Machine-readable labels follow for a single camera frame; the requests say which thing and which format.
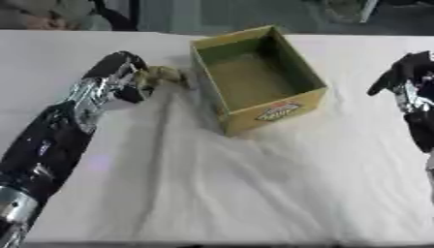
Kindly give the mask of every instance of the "cardboard box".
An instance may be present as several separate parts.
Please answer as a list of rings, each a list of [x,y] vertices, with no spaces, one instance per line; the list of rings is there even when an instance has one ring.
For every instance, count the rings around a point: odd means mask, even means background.
[[[326,86],[274,26],[192,42],[194,68],[224,132],[314,109]]]

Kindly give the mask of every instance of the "printed logo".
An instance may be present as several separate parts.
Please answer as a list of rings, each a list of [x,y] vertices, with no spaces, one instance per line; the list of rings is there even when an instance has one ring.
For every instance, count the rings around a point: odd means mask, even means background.
[[[263,114],[258,116],[257,120],[264,121],[275,121],[285,116],[288,116],[290,113],[300,108],[301,105],[294,103],[278,103],[273,105],[271,108],[268,108]]]

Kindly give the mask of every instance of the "white tablecloth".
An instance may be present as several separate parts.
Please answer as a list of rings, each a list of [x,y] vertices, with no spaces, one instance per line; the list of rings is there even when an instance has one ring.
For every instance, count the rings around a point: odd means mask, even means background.
[[[0,150],[103,56],[190,67],[195,37],[0,31]],[[434,38],[288,36],[329,90],[297,118],[225,138],[201,101],[162,87],[108,112],[33,241],[434,242],[434,207],[393,96],[365,92]]]

